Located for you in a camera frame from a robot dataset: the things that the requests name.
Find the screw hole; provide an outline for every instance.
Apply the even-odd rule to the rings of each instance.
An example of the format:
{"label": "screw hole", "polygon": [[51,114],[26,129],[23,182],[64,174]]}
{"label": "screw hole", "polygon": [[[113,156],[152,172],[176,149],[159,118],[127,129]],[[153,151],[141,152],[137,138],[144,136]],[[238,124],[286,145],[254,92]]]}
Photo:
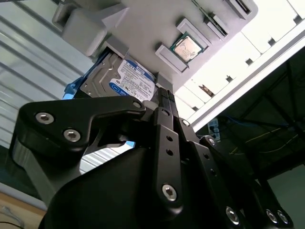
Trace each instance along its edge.
{"label": "screw hole", "polygon": [[166,153],[167,153],[169,156],[173,156],[173,152],[172,152],[172,150],[170,150],[170,149],[167,149],[167,150],[166,150]]}
{"label": "screw hole", "polygon": [[173,139],[170,136],[166,136],[167,140],[169,140],[170,142],[173,141]]}
{"label": "screw hole", "polygon": [[139,104],[137,101],[134,101],[133,105],[137,108],[141,108],[141,104]]}
{"label": "screw hole", "polygon": [[167,115],[167,116],[170,116],[170,113],[168,113],[168,111],[166,111],[166,110],[164,110],[164,109],[162,109],[162,113],[165,114],[165,115]]}
{"label": "screw hole", "polygon": [[212,174],[214,177],[217,176],[217,173],[215,172],[214,169],[211,169],[210,171],[211,171],[211,174]]}

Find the black metal bracket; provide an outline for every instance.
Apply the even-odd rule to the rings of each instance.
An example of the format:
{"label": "black metal bracket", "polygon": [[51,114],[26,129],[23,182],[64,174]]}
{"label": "black metal bracket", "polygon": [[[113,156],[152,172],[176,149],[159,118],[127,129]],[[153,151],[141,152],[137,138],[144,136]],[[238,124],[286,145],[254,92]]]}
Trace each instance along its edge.
{"label": "black metal bracket", "polygon": [[[219,163],[212,138],[200,144],[173,95],[163,92],[164,106],[147,113],[131,96],[21,108],[10,150],[49,205],[41,228],[291,229],[280,207]],[[80,176],[82,155],[126,140],[136,147]],[[224,171],[246,184],[239,186],[250,197],[246,216]],[[289,223],[272,224],[267,207]]]}

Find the dark cable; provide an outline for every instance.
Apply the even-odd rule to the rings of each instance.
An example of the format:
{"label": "dark cable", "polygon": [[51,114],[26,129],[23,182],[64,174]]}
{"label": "dark cable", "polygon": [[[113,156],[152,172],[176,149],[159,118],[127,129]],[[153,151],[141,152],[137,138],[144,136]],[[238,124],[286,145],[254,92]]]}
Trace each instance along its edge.
{"label": "dark cable", "polygon": [[5,222],[5,221],[0,221],[0,223],[10,224],[10,225],[13,225],[13,226],[15,226],[15,227],[17,227],[17,228],[24,229],[23,227],[21,227],[21,226],[19,226],[19,225],[17,225],[17,224],[14,224],[14,223]]}

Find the wooden surface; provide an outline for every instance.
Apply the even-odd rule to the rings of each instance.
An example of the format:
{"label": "wooden surface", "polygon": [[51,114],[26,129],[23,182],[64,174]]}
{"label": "wooden surface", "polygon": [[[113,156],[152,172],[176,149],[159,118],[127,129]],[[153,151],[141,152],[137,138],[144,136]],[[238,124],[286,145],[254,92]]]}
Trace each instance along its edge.
{"label": "wooden surface", "polygon": [[[45,214],[45,211],[43,210],[40,210],[22,201],[0,193],[0,212],[3,212],[3,206],[8,207],[15,216],[17,216],[24,222],[25,229],[37,229],[40,224],[40,221],[42,220],[42,217]],[[19,225],[18,221],[3,214],[0,214],[0,221],[11,222]],[[0,228],[16,229],[17,227],[8,224],[0,224]]]}

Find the wire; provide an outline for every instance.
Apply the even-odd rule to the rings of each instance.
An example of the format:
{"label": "wire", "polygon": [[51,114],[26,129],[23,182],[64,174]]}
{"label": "wire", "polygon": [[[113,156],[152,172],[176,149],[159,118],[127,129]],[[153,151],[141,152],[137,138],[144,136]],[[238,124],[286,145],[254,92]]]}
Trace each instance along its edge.
{"label": "wire", "polygon": [[[275,130],[271,130],[271,131],[266,132],[266,133],[264,133],[264,134],[262,134],[262,135],[259,135],[259,136],[257,136],[257,137],[251,138],[250,140],[246,141],[246,143],[251,142],[251,141],[253,141],[253,140],[256,140],[256,139],[258,139],[258,138],[260,138],[260,137],[263,137],[263,136],[265,136],[265,135],[271,134],[271,133],[273,133],[273,132],[276,132],[276,131],[278,131],[278,130],[281,130],[281,128],[277,128],[277,129],[275,129]],[[233,155],[234,152],[235,152],[237,149],[238,149],[238,147],[236,147],[231,153],[229,153],[229,155]]]}
{"label": "wire", "polygon": [[289,139],[286,143],[284,143],[284,145],[282,145],[281,147],[279,147],[279,148],[277,148],[277,149],[273,149],[273,150],[269,150],[269,151],[260,151],[260,153],[262,153],[262,154],[268,154],[268,153],[273,153],[273,152],[276,152],[276,151],[279,151],[279,150],[281,150],[281,149],[283,149],[285,146],[287,146],[292,140],[294,140],[296,137],[298,137],[298,135],[295,135],[295,136],[293,136],[291,139]]}
{"label": "wire", "polygon": [[286,142],[284,145],[282,145],[281,147],[277,148],[277,149],[273,149],[273,150],[269,150],[269,151],[260,151],[260,153],[263,154],[267,154],[267,153],[272,153],[275,151],[278,151],[280,149],[283,149],[288,143],[290,143],[292,140],[294,140],[296,137],[298,137],[298,135],[295,135],[293,138],[291,138],[288,142]]}
{"label": "wire", "polygon": [[256,124],[246,124],[246,123],[239,122],[239,121],[237,121],[237,120],[231,118],[230,116],[226,116],[226,117],[227,117],[228,119],[230,119],[231,121],[233,121],[233,122],[239,124],[239,125],[243,125],[243,126],[247,126],[247,127],[258,126],[258,125],[256,125]]}
{"label": "wire", "polygon": [[13,225],[13,226],[15,226],[15,227],[17,227],[17,228],[24,229],[23,227],[21,227],[21,226],[19,226],[19,225],[17,225],[17,224],[14,224],[14,223],[5,222],[5,221],[0,221],[0,223],[10,224],[10,225]]}

